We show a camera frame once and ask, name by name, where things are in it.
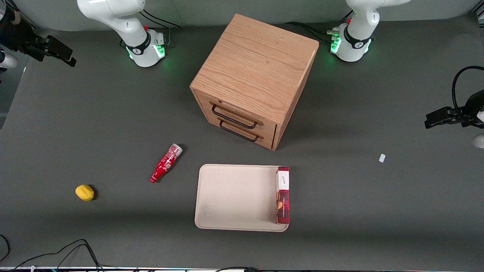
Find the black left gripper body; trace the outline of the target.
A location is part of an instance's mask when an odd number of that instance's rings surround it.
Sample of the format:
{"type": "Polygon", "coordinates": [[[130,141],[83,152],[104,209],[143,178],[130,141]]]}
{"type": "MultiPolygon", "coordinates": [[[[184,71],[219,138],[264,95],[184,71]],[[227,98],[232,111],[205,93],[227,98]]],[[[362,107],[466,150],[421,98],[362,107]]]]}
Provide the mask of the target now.
{"type": "Polygon", "coordinates": [[[471,95],[463,107],[458,107],[455,91],[452,91],[452,102],[455,110],[458,112],[458,120],[461,121],[463,128],[467,126],[484,127],[483,121],[478,117],[478,114],[483,112],[484,90],[471,95]]]}

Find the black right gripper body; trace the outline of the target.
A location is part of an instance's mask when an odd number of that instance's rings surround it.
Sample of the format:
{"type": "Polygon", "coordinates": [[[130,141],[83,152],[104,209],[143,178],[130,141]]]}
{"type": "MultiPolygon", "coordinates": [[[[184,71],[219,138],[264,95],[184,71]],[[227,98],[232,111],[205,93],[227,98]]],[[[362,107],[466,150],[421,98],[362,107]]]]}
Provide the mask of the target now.
{"type": "Polygon", "coordinates": [[[29,55],[35,60],[44,59],[43,38],[31,24],[12,8],[1,9],[0,43],[9,50],[29,55]]]}

